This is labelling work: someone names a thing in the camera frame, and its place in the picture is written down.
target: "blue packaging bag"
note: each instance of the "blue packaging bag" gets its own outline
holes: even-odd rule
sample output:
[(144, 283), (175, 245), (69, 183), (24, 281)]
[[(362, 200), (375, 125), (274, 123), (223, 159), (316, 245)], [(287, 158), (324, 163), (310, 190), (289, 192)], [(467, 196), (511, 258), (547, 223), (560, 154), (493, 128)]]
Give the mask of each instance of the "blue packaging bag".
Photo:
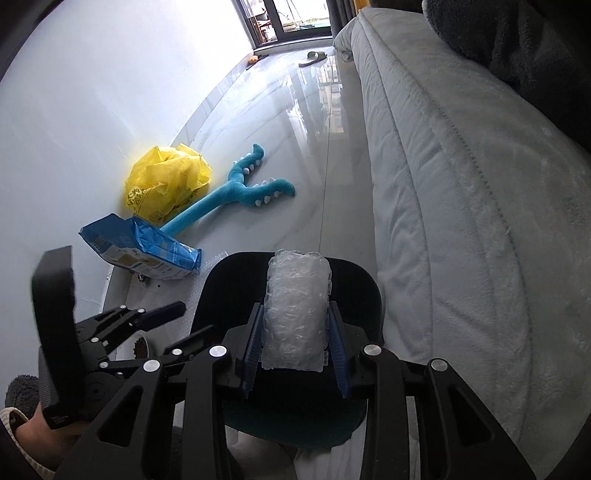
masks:
[(141, 219), (110, 215), (82, 227), (80, 236), (105, 261), (150, 278), (183, 278), (201, 267), (201, 249), (178, 240)]

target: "fuzzy slipper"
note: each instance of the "fuzzy slipper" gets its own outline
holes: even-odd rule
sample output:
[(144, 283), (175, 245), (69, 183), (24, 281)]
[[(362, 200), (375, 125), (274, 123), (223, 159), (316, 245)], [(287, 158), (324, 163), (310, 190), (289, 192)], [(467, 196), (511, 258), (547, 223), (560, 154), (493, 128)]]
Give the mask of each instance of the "fuzzy slipper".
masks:
[(16, 407), (32, 418), (39, 403), (39, 380), (32, 375), (19, 375), (10, 382), (4, 399), (5, 407)]

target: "blue plush toy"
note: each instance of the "blue plush toy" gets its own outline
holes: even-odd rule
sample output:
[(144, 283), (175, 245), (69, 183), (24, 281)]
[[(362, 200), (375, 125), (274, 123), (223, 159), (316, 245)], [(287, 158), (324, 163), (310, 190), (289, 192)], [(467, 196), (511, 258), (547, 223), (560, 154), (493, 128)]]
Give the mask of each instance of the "blue plush toy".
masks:
[(265, 151), (262, 147), (254, 144), (252, 153), (234, 162), (234, 166), (228, 173), (228, 181), (224, 185), (191, 205), (184, 212), (179, 213), (160, 230), (167, 235), (176, 236), (214, 208), (227, 203), (240, 202), (243, 205), (260, 207), (281, 193), (293, 197), (296, 194), (296, 189), (287, 180), (270, 179), (269, 182), (264, 180), (260, 186), (258, 184), (252, 187), (244, 185), (245, 176), (261, 164), (264, 155)]

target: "gray blanket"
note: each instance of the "gray blanket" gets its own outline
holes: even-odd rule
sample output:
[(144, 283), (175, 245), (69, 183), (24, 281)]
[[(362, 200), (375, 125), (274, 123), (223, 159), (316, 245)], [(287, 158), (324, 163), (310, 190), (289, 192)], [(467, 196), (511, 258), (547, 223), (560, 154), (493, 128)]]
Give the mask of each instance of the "gray blanket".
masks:
[(423, 10), (454, 51), (487, 67), (591, 152), (591, 82), (524, 0), (424, 0)]

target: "orange object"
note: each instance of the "orange object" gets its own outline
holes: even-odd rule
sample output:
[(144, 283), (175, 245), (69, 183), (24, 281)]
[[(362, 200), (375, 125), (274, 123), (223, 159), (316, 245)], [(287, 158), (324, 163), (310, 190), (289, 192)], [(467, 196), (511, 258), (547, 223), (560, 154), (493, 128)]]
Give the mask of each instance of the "orange object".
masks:
[(368, 0), (353, 0), (355, 3), (355, 9), (357, 12), (361, 10), (363, 7), (367, 7), (369, 5)]

